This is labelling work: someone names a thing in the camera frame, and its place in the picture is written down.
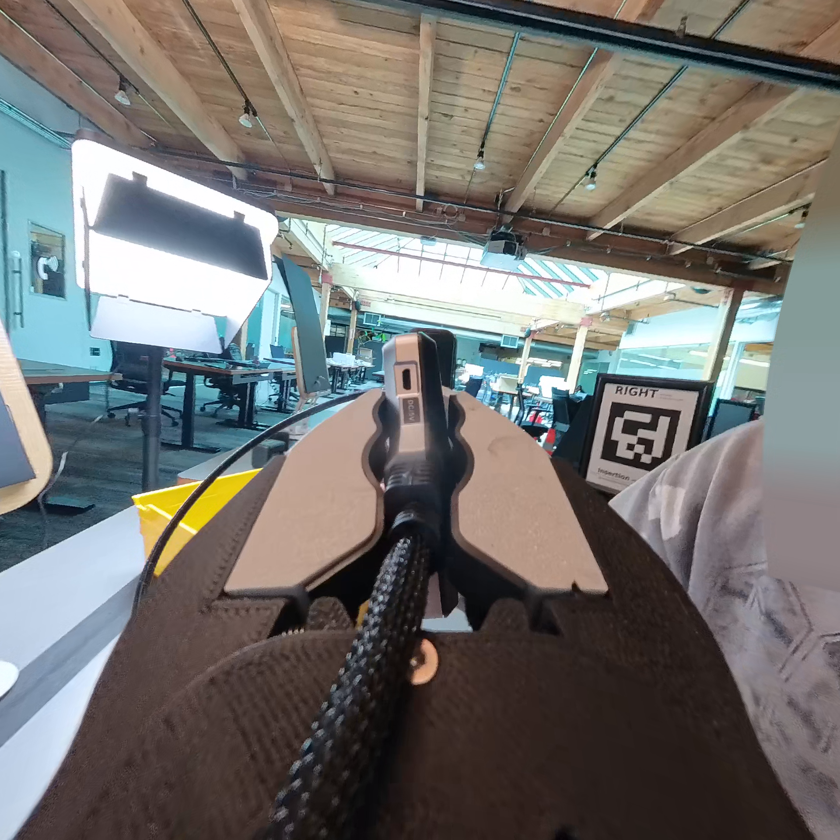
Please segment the black office chair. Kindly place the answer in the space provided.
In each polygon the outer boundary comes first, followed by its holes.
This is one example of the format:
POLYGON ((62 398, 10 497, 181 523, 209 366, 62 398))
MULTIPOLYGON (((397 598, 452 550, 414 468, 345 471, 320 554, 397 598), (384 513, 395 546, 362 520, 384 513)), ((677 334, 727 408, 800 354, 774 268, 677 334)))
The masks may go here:
MULTIPOLYGON (((110 391, 106 391, 106 416, 114 419, 117 413, 123 413, 124 424, 131 425, 132 413, 138 414, 141 418, 146 409, 146 397, 149 388, 149 356, 151 347, 137 343, 126 343, 111 341, 112 374, 119 374, 118 380, 110 380, 108 388, 121 392, 129 392, 141 395, 139 402, 132 402, 122 405, 110 404, 110 391)), ((173 380, 173 372, 164 366, 161 367, 161 396, 166 395, 174 387, 183 385, 184 382, 173 380)), ((168 407, 161 403, 161 414, 167 417, 173 427, 178 427, 182 420, 182 409, 168 407)))

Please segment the wall phone sign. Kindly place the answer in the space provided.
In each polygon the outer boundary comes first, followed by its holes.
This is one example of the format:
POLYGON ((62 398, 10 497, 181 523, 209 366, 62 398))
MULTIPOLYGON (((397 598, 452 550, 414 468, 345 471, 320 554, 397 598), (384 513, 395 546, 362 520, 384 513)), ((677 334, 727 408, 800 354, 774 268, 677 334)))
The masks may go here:
POLYGON ((64 234, 35 222, 28 223, 29 289, 42 297, 67 299, 64 234))

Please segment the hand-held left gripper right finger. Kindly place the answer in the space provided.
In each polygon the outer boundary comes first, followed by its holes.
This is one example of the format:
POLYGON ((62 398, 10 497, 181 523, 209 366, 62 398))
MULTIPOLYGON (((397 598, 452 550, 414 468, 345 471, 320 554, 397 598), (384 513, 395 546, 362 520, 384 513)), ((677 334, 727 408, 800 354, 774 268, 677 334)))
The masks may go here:
POLYGON ((551 612, 608 613, 608 583, 550 456, 475 397, 448 393, 453 453, 448 576, 471 627, 513 601, 526 627, 551 612))

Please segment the ceiling projector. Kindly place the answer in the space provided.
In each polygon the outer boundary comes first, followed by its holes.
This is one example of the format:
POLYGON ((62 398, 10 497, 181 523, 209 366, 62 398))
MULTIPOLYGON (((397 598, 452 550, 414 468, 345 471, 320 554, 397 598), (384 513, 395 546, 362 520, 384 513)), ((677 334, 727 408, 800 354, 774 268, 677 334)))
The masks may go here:
POLYGON ((497 229, 490 233, 479 264, 487 269, 513 272, 527 256, 521 236, 510 229, 497 229))

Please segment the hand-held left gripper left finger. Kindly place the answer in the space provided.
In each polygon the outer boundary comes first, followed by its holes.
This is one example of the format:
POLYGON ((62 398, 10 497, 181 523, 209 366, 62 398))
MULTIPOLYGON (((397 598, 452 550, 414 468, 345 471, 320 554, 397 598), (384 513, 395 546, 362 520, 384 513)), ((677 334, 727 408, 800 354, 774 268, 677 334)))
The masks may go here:
POLYGON ((300 606, 371 550, 385 530, 371 467, 382 440, 383 391, 358 394, 292 448, 224 584, 233 597, 289 597, 300 606))

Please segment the silver multiport hub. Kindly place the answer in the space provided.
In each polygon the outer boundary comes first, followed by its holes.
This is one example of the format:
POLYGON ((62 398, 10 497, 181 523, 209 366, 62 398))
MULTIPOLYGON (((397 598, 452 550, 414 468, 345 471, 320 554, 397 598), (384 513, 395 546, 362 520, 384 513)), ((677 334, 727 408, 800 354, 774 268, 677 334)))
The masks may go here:
POLYGON ((442 500, 452 484, 453 444, 438 346, 424 331, 383 349, 385 493, 442 500))

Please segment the black framed tag sign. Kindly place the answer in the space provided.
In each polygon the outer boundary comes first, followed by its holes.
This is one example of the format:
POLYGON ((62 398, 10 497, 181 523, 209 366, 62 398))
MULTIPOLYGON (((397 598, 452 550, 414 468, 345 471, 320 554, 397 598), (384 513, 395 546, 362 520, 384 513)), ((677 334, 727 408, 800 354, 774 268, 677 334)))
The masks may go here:
POLYGON ((702 438, 710 381, 598 374, 579 474, 614 496, 702 438))

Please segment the yellow storage bin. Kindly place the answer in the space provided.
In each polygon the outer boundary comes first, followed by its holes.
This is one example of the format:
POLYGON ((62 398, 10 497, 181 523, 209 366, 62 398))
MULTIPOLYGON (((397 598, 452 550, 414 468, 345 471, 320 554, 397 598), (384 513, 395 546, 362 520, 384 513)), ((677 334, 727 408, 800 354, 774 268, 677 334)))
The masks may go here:
MULTIPOLYGON (((154 569, 155 578, 164 572, 180 550, 260 471, 261 469, 251 469, 215 479, 185 514, 177 530, 165 545, 154 569)), ((197 485, 197 481, 190 481, 133 497, 133 505, 139 517, 143 551, 146 556, 152 552, 169 521, 197 485)))

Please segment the black ceiling track rail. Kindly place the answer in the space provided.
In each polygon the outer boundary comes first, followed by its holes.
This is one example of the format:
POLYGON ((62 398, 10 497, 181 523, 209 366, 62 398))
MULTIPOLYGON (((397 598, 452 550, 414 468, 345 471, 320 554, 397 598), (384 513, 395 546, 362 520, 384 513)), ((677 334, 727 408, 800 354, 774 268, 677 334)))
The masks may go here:
POLYGON ((675 30, 562 7, 520 1, 416 1, 404 5, 471 23, 668 60, 680 66, 707 67, 727 76, 745 76, 789 88, 839 91, 839 66, 824 59, 710 37, 679 35, 675 30))

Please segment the wooden desk black legs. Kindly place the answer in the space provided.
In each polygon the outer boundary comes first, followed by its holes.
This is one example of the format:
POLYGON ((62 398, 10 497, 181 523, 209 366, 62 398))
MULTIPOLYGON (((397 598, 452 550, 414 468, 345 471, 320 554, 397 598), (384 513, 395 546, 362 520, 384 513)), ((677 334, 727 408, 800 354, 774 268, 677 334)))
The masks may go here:
POLYGON ((238 409, 238 418, 233 427, 243 428, 250 432, 261 432, 268 428, 256 421, 256 387, 259 382, 273 379, 277 376, 283 384, 296 378, 294 371, 287 364, 277 362, 262 363, 254 366, 245 362, 228 360, 178 361, 164 360, 163 367, 169 372, 183 373, 186 376, 182 402, 181 440, 179 443, 164 442, 169 449, 185 450, 201 454, 215 455, 220 450, 194 442, 194 418, 196 410, 196 378, 221 379, 224 384, 231 386, 245 386, 247 389, 245 403, 238 409))
MULTIPOLYGON (((17 362, 46 436, 49 435, 46 407, 52 403, 54 394, 63 392, 69 387, 70 395, 60 397, 59 403, 85 402, 89 399, 90 384, 110 384, 119 382, 123 378, 118 372, 98 371, 66 364, 24 359, 17 359, 17 362)), ((57 481, 59 472, 58 468, 54 468, 46 489, 28 507, 35 509, 35 506, 39 505, 44 513, 64 517, 79 516, 93 509, 95 504, 92 502, 51 496, 51 488, 57 481)))

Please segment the lit studio light panel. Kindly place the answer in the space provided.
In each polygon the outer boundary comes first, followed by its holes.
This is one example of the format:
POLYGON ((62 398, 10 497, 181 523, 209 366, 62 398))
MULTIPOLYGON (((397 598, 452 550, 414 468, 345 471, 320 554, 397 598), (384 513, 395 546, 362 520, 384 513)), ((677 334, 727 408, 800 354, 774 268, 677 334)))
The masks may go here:
POLYGON ((80 131, 70 147, 76 278, 92 338, 145 356, 142 489, 159 486, 164 352, 218 353, 272 277, 273 213, 80 131))

